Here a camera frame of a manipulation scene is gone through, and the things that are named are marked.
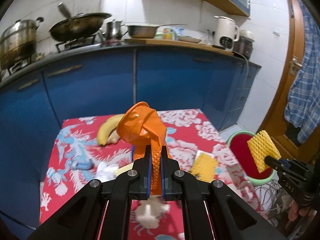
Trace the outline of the right hand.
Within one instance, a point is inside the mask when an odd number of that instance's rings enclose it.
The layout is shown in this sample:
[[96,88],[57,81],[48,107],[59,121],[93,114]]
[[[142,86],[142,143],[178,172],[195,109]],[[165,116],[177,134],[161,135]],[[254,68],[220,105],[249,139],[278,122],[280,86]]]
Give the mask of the right hand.
[[288,219],[289,221],[293,222],[298,218],[298,216],[305,217],[309,213],[309,211],[310,207],[301,209],[299,205],[293,200],[289,209]]

